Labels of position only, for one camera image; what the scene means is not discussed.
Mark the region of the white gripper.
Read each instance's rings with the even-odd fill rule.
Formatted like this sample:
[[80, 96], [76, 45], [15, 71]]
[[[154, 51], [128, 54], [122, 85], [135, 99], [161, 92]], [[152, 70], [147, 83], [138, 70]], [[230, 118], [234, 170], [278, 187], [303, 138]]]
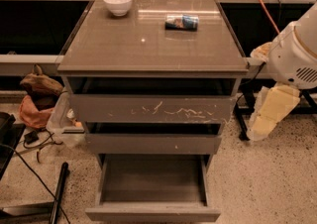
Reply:
[[[271, 42], [251, 51], [251, 57], [268, 62]], [[290, 85], [277, 83], [272, 88], [263, 87], [257, 96], [255, 111], [251, 115], [248, 137], [253, 141], [265, 139], [299, 103], [300, 91]]]

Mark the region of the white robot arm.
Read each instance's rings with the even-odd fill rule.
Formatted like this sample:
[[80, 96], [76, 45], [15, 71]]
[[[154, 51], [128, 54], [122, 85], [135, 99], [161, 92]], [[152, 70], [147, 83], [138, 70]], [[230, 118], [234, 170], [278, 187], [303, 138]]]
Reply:
[[298, 105], [301, 90], [317, 86], [317, 3], [272, 42], [253, 49], [251, 57], [264, 62], [275, 81], [261, 89], [249, 122], [247, 136], [259, 141]]

